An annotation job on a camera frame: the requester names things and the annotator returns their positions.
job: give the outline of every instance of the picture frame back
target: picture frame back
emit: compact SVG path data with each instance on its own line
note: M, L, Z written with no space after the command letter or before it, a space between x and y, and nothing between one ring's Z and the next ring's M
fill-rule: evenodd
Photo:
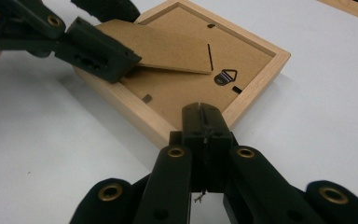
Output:
M218 107L231 128L290 58L286 50L187 0L166 1L135 23L195 36L210 45L210 75L136 67L120 82L109 83L75 67L88 85L157 147L167 146L170 132L181 130L182 108L191 103ZM185 56L177 55L178 60ZM217 85L214 78L224 69L236 70L238 75L227 85Z

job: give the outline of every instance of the white table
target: white table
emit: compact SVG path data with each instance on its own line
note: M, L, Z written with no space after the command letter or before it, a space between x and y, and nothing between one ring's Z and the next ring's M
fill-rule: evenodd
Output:
M45 0L69 25L69 0ZM133 0L141 12L161 0ZM289 183L327 179L358 196L358 18L314 0L195 0L292 58L232 130ZM131 183L158 149L73 71L26 52L0 58L0 223L67 223L97 182ZM228 223L221 195L192 204L192 223Z

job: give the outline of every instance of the screw hole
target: screw hole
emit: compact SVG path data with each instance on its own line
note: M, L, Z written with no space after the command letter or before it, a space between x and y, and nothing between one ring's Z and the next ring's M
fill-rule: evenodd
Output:
M183 155L185 155L185 152L179 147L170 148L168 150L168 155L170 157L182 157Z
M248 159L255 156L255 153L249 148L240 148L237 150L237 154Z
M111 202L123 193L123 188L119 184L106 185L98 192L98 198L103 202Z
M337 189L322 187L319 193L330 203L345 204L349 201L348 197Z
M56 16L53 16L53 15L49 15L48 16L48 23L52 26L61 26L62 22L61 20L56 17Z

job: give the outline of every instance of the wooden picture frame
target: wooden picture frame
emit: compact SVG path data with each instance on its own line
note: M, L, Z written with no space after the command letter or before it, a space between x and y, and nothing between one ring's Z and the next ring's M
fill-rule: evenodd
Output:
M330 7L338 8L342 11L358 17L358 2L353 0L319 0Z
M181 104L187 102L203 102L215 106L221 104L217 107L221 110L228 127L232 127L257 96L280 73L290 58L290 53L284 49L187 0L166 1L143 13L135 23L164 30L172 29L173 32L181 32L185 35L202 37L205 33L207 34L205 38L211 41L213 59L216 60L215 69L211 75L176 74L150 69L144 71L143 68L137 68L129 74L129 77L114 84L75 68L76 73L86 83L101 94L115 110L119 111L157 147L167 146L170 132L181 129L181 126L178 126L178 123L181 123L180 120L170 122L172 119L164 115L174 112L174 117L180 116L183 106ZM234 42L238 43L238 46L231 47L235 44ZM222 68L230 68L230 66L241 67L239 78L238 81L229 83L225 87L226 91L223 91L224 88L217 86L211 80L220 73ZM155 79L148 83L149 77ZM133 81L134 79L140 80L133 84L132 82L136 82ZM208 83L204 85L194 81L198 79L207 80ZM240 86L242 92L232 91L231 88L234 85ZM143 88L147 91L138 91L136 88ZM148 91L158 88L163 93L153 93L151 96L151 102L159 104L156 107L146 102L143 96ZM176 95L177 98L158 101L159 98L163 98L162 96L171 95L173 97Z

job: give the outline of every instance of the wooden frame edge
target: wooden frame edge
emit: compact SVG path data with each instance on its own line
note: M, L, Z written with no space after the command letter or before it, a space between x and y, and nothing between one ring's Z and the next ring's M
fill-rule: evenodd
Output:
M282 51L267 64L241 94L222 113L228 128L232 128L257 100L266 87L279 75L290 58L290 53Z
M155 146L163 148L170 140L170 132L177 131L168 121L138 99L121 83L109 83L75 67L76 73L108 101L136 129Z
M318 0L321 3L327 4L330 7L335 7L345 11L355 17L358 17L358 2L353 0Z

